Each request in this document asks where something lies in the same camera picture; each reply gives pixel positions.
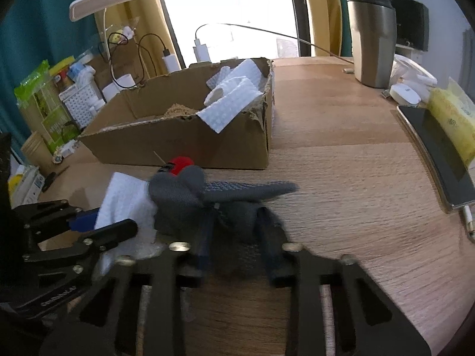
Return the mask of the white cloth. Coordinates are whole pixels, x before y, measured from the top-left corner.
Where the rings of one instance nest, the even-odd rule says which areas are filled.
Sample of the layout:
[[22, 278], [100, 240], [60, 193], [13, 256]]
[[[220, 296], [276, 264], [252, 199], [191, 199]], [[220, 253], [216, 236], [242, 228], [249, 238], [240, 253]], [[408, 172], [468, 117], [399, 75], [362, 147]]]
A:
[[238, 114], [263, 97], [266, 78], [256, 62], [245, 59], [235, 68], [224, 66], [206, 85], [211, 89], [197, 116], [219, 134]]
[[155, 213], [155, 203], [148, 195], [148, 182], [119, 172], [113, 174], [94, 228], [131, 219], [137, 223], [138, 233], [100, 256], [95, 268], [96, 278], [104, 276], [120, 255], [132, 256], [137, 244], [156, 243]]

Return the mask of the grey knit glove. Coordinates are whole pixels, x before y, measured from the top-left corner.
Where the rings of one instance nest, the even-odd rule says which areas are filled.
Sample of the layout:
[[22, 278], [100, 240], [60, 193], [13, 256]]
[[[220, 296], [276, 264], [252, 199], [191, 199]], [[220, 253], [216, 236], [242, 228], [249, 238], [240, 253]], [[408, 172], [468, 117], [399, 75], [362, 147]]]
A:
[[222, 278], [251, 278], [278, 264], [271, 248], [286, 242], [284, 224], [265, 202], [298, 189], [288, 181], [209, 181], [199, 166], [159, 170], [148, 183], [158, 238], [190, 244], [190, 268]]

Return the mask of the red round soft object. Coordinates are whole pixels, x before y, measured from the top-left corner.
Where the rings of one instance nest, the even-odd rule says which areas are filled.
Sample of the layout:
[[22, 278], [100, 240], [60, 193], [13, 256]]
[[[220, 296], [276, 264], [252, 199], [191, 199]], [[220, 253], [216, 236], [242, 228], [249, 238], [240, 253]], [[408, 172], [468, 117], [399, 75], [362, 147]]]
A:
[[167, 162], [158, 169], [158, 173], [165, 172], [177, 176], [185, 167], [193, 166], [194, 162], [190, 157], [178, 156]]

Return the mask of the clear plastic bubble wrap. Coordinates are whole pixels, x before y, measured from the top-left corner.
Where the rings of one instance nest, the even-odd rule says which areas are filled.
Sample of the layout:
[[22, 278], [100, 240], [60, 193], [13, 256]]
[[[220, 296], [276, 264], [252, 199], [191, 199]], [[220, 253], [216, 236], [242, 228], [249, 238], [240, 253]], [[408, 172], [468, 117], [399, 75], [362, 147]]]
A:
[[132, 257], [136, 260], [146, 260], [160, 255], [166, 248], [161, 243], [141, 243], [137, 244]]

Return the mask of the brown cardboard box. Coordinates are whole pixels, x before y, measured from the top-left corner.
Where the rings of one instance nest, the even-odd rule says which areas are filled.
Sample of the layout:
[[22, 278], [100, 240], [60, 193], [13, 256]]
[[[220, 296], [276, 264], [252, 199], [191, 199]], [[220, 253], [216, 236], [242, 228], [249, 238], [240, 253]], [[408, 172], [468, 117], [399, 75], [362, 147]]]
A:
[[203, 168], [263, 170], [269, 163], [274, 68], [266, 58], [254, 62], [267, 80], [264, 95], [220, 133], [197, 114], [163, 115], [173, 104], [202, 110], [211, 91], [206, 82], [224, 66], [235, 68], [239, 60], [198, 63], [124, 90], [102, 107], [79, 139], [102, 163], [160, 166], [186, 156]]

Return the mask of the green snack bag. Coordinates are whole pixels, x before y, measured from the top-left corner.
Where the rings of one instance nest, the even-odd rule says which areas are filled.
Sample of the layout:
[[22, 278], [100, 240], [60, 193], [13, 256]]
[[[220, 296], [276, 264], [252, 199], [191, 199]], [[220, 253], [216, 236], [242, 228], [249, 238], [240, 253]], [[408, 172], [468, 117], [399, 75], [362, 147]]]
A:
[[40, 134], [51, 153], [75, 139], [80, 133], [59, 93], [50, 76], [47, 60], [43, 60], [14, 89], [18, 110], [23, 119], [30, 131]]

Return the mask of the white plastic basket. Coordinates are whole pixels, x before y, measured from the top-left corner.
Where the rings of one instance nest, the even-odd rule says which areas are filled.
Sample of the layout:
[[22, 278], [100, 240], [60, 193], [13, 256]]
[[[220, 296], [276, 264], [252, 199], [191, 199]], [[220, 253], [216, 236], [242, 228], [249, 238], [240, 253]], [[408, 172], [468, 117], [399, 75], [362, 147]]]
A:
[[59, 98], [68, 110], [70, 116], [80, 129], [87, 127], [95, 118], [90, 111], [97, 101], [102, 101], [103, 96], [94, 80], [81, 87], [71, 85], [59, 94]]

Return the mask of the brown sponge in box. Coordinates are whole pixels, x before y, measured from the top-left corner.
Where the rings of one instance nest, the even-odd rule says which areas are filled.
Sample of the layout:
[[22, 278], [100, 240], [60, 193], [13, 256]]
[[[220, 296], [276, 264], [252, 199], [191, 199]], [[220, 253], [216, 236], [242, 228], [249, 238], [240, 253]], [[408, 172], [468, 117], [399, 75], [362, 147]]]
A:
[[163, 118], [173, 118], [173, 117], [190, 117], [195, 115], [197, 111], [195, 109], [190, 109], [183, 104], [173, 104], [167, 111], [164, 113]]

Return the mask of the dark tablet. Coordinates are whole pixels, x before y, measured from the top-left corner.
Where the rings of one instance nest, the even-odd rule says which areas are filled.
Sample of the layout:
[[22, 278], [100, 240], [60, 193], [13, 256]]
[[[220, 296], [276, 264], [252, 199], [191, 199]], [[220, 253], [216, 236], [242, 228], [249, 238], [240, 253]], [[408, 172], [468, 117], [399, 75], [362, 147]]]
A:
[[413, 137], [447, 211], [474, 205], [474, 183], [455, 146], [427, 109], [398, 105], [398, 116]]

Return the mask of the white desk lamp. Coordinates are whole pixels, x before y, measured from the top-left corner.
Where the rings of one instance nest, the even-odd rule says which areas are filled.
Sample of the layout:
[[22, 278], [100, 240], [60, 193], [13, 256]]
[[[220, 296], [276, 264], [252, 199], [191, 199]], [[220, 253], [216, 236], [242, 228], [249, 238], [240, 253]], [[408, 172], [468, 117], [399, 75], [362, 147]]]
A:
[[110, 50], [110, 40], [109, 35], [107, 33], [108, 29], [106, 26], [106, 14], [109, 8], [131, 1], [134, 0], [74, 0], [69, 4], [69, 19], [71, 22], [77, 22], [87, 16], [96, 14], [97, 12], [102, 13], [103, 44], [107, 56], [109, 72], [112, 78], [113, 85], [116, 88], [120, 88], [121, 90], [131, 90], [138, 87], [138, 85], [136, 85], [136, 83], [133, 83], [130, 86], [121, 85], [115, 77], [113, 70], [112, 54]]

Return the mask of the yellow curtain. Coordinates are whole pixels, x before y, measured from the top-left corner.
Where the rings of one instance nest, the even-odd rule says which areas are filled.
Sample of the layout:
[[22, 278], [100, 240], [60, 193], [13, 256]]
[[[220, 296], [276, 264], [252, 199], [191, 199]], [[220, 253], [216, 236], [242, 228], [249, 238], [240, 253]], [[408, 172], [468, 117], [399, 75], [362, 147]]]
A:
[[[102, 13], [96, 13], [95, 19], [97, 27], [102, 29]], [[137, 41], [147, 33], [155, 33], [163, 39], [171, 53], [175, 53], [160, 0], [134, 0], [111, 7], [107, 10], [106, 25], [115, 28], [121, 24], [131, 23], [134, 19], [138, 20], [135, 30]], [[167, 71], [162, 60], [162, 46], [159, 40], [147, 37], [142, 42], [142, 46], [144, 46], [142, 55], [145, 68], [150, 76], [166, 75]]]

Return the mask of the yellow tissue pack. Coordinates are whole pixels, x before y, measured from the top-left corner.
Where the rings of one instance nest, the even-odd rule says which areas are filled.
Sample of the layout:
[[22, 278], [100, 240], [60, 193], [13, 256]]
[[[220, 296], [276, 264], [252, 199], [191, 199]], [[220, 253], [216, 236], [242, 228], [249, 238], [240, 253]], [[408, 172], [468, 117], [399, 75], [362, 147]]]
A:
[[474, 102], [463, 88], [449, 77], [446, 89], [432, 89], [427, 106], [453, 143], [462, 162], [468, 169], [473, 169], [475, 157]]

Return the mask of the white computer mouse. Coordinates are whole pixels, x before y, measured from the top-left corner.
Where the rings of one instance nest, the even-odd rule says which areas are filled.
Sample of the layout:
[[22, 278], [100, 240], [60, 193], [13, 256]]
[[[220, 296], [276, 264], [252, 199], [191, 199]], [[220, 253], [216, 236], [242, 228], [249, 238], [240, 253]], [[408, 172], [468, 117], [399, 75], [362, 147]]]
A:
[[399, 105], [417, 107], [421, 102], [419, 94], [404, 83], [397, 83], [390, 87], [390, 97]]

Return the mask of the steel travel tumbler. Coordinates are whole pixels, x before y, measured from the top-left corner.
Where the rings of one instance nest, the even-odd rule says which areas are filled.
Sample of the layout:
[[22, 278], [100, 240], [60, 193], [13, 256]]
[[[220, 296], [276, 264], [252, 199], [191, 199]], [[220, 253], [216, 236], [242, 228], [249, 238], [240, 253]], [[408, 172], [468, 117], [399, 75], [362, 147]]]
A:
[[354, 76], [365, 86], [386, 89], [395, 57], [396, 11], [390, 0], [348, 0]]

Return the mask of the black monitor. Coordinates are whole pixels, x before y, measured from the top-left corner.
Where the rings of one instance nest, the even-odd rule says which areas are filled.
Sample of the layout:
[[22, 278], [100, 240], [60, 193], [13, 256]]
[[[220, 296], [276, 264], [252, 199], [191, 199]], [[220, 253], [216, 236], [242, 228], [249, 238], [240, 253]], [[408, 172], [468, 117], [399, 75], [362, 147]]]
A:
[[390, 0], [396, 12], [397, 43], [426, 52], [429, 41], [429, 11], [415, 0]]

